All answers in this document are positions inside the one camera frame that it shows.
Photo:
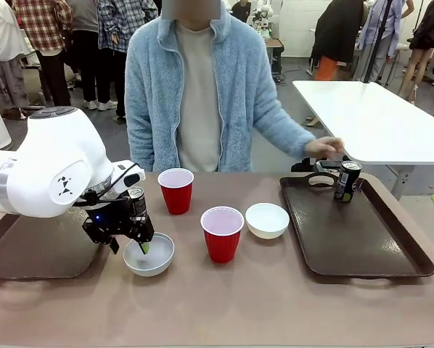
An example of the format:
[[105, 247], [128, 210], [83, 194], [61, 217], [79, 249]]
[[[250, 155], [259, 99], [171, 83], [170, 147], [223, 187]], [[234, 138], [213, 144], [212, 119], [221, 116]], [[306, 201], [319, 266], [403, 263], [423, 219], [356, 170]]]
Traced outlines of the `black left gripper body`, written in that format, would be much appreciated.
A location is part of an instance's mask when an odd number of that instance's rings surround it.
[[82, 229], [94, 243], [116, 244], [116, 236], [137, 237], [132, 220], [133, 208], [131, 199], [121, 197], [103, 207], [87, 210], [88, 217]]

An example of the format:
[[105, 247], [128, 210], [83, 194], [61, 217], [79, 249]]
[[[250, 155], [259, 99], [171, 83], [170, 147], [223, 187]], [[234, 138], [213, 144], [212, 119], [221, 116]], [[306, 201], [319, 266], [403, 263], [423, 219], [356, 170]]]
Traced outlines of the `person's left hand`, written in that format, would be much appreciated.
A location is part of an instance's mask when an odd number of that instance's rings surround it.
[[333, 158], [343, 154], [343, 141], [331, 136], [314, 139], [305, 146], [305, 155], [312, 158]]

